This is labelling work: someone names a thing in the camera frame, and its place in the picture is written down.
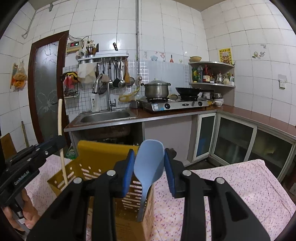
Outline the person's left hand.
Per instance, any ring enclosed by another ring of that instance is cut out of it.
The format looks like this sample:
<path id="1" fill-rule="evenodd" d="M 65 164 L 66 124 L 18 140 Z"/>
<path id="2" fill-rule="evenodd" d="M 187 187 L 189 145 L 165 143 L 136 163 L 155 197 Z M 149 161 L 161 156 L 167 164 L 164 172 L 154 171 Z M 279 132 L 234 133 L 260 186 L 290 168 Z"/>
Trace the person's left hand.
<path id="1" fill-rule="evenodd" d="M 24 203 L 23 216 L 25 218 L 25 226 L 31 230 L 40 219 L 40 216 L 37 209 L 33 206 L 26 189 L 22 190 L 22 199 Z M 4 207 L 2 210 L 12 227 L 19 231 L 23 231 L 21 226 L 14 220 L 12 210 L 9 207 Z"/>

